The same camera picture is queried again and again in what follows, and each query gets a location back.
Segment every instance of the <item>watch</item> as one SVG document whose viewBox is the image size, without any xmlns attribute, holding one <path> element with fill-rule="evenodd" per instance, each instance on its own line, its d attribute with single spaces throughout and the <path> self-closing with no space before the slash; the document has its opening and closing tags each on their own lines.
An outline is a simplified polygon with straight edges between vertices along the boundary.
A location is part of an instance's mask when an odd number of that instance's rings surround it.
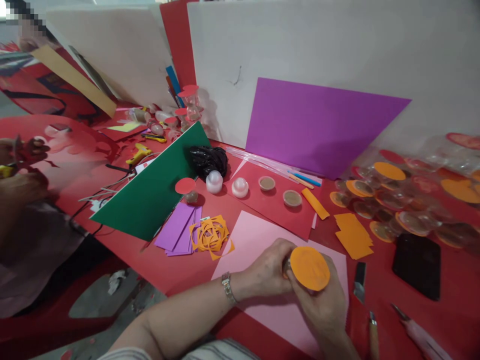
<svg viewBox="0 0 480 360">
<path fill-rule="evenodd" d="M 235 299 L 234 294 L 232 293 L 232 288 L 230 287 L 230 272 L 227 271 L 221 276 L 221 284 L 225 289 L 225 295 L 232 305 L 237 305 L 238 301 Z"/>
</svg>

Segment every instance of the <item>yellow glue gun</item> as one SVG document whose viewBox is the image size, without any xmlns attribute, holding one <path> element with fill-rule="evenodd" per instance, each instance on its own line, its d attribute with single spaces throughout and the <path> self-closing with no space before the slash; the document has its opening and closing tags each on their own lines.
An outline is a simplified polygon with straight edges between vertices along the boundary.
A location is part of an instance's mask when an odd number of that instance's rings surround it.
<svg viewBox="0 0 480 360">
<path fill-rule="evenodd" d="M 138 149 L 138 151 L 131 159 L 125 161 L 128 165 L 136 166 L 144 157 L 152 153 L 152 150 L 140 143 L 135 144 L 135 147 Z"/>
</svg>

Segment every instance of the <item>purple paper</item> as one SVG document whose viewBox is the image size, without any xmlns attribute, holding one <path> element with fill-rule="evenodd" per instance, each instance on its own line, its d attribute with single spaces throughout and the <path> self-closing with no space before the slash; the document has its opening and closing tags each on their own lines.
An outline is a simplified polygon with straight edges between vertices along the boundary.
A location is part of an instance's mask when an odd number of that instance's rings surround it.
<svg viewBox="0 0 480 360">
<path fill-rule="evenodd" d="M 245 149 L 334 180 L 411 101 L 259 77 Z"/>
<path fill-rule="evenodd" d="M 190 241 L 190 225 L 200 223 L 201 218 L 202 207 L 198 206 L 193 210 L 193 214 L 190 216 L 185 228 L 180 234 L 173 251 L 165 250 L 167 256 L 189 255 L 193 253 L 192 242 Z"/>
<path fill-rule="evenodd" d="M 192 216 L 194 209 L 194 206 L 188 206 L 183 202 L 179 202 L 167 220 L 167 223 L 163 226 L 163 229 L 157 235 L 155 245 L 159 248 L 172 251 L 187 226 L 187 222 Z"/>
</svg>

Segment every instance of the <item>red chair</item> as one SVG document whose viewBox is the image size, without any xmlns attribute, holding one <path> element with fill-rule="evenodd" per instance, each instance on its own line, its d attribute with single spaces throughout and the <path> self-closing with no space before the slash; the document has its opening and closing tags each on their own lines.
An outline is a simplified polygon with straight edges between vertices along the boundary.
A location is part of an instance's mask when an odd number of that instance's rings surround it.
<svg viewBox="0 0 480 360">
<path fill-rule="evenodd" d="M 0 319 L 2 359 L 30 359 L 108 329 L 118 312 L 111 317 L 71 318 L 69 311 L 97 279 L 126 268 L 123 261 L 111 256 L 76 280 L 60 296 L 45 301 L 31 313 Z"/>
</svg>

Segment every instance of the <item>phone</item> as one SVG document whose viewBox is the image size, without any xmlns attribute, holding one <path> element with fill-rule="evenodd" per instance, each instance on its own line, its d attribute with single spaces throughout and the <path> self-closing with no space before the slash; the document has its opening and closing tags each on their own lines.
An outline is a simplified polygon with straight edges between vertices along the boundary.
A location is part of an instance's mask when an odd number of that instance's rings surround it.
<svg viewBox="0 0 480 360">
<path fill-rule="evenodd" d="M 427 298 L 440 300 L 441 249 L 432 240 L 402 234 L 396 242 L 393 272 Z"/>
</svg>

